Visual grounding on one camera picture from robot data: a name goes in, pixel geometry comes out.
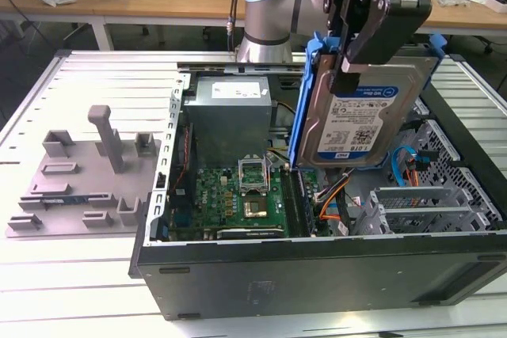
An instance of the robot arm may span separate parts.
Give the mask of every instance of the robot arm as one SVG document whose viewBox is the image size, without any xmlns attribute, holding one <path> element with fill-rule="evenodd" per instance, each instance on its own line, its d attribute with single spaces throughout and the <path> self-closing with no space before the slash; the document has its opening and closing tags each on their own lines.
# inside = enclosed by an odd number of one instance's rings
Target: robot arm
<svg viewBox="0 0 507 338">
<path fill-rule="evenodd" d="M 291 32 L 339 36 L 331 92 L 353 91 L 368 64 L 386 63 L 430 12 L 430 0 L 246 0 L 238 61 L 291 62 Z"/>
<path fill-rule="evenodd" d="M 245 36 L 239 62 L 290 63 L 291 33 L 326 34 L 324 0 L 246 0 Z"/>
</svg>

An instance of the floor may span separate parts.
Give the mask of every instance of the floor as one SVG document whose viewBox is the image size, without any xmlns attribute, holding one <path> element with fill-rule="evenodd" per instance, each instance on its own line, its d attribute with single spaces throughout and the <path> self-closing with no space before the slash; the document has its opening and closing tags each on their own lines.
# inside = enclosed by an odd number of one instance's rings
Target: floor
<svg viewBox="0 0 507 338">
<path fill-rule="evenodd" d="M 62 47 L 63 38 L 72 31 L 70 24 L 37 25 L 54 48 Z M 142 28 L 137 25 L 112 25 L 111 33 L 116 50 L 226 51 L 227 49 L 225 28 L 211 28 L 209 40 L 202 38 L 200 27 L 165 28 L 167 40 L 164 46 L 158 45 L 153 27 L 150 27 L 149 36 L 143 36 Z M 487 55 L 484 53 L 485 45 L 481 41 L 472 36 L 454 36 L 450 40 L 450 52 L 462 55 L 497 89 L 507 75 L 507 39 L 493 41 L 496 43 L 492 45 L 494 51 Z M 298 39 L 293 49 L 301 50 L 303 44 L 304 41 Z M 50 47 L 30 25 L 27 25 L 22 40 L 9 37 L 0 43 L 0 129 L 51 61 L 55 51 L 53 47 Z M 91 29 L 76 36 L 72 40 L 71 48 L 96 50 L 97 43 Z M 501 87 L 500 94 L 504 98 L 507 97 L 507 83 Z"/>
</svg>

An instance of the motherboard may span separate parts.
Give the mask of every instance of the motherboard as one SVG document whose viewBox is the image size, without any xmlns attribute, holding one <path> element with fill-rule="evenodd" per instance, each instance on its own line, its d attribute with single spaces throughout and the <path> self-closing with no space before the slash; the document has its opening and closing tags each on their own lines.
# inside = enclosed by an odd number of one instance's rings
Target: motherboard
<svg viewBox="0 0 507 338">
<path fill-rule="evenodd" d="M 199 169 L 194 208 L 186 218 L 170 215 L 175 238 L 310 236 L 313 198 L 320 190 L 316 173 L 255 164 Z"/>
</svg>

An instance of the wooden table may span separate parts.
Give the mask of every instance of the wooden table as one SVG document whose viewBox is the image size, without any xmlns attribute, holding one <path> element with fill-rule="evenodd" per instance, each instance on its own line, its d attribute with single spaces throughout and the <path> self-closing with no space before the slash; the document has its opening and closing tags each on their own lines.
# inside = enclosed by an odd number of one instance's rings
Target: wooden table
<svg viewBox="0 0 507 338">
<path fill-rule="evenodd" d="M 429 19 L 419 32 L 449 35 L 507 36 L 507 15 L 482 4 L 442 7 L 436 0 Z"/>
<path fill-rule="evenodd" d="M 31 21 L 79 22 L 92 25 L 101 50 L 112 50 L 107 24 L 201 25 L 224 27 L 231 0 L 77 0 L 52 8 L 40 0 L 13 0 Z M 238 26 L 243 26 L 245 2 L 238 2 Z M 0 19 L 24 20 L 0 0 Z M 454 35 L 507 36 L 507 16 L 485 6 L 440 7 L 433 11 L 419 32 Z"/>
</svg>

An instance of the hard drive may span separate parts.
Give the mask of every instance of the hard drive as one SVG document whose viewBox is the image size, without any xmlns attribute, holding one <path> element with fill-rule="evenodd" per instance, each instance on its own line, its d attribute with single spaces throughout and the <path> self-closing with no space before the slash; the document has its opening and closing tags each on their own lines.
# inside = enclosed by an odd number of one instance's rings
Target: hard drive
<svg viewBox="0 0 507 338">
<path fill-rule="evenodd" d="M 292 131 L 292 165 L 372 167 L 387 156 L 392 139 L 421 93 L 438 59 L 409 49 L 386 65 L 371 65 L 354 93 L 329 91 L 333 56 L 323 56 L 316 79 L 304 84 Z"/>
</svg>

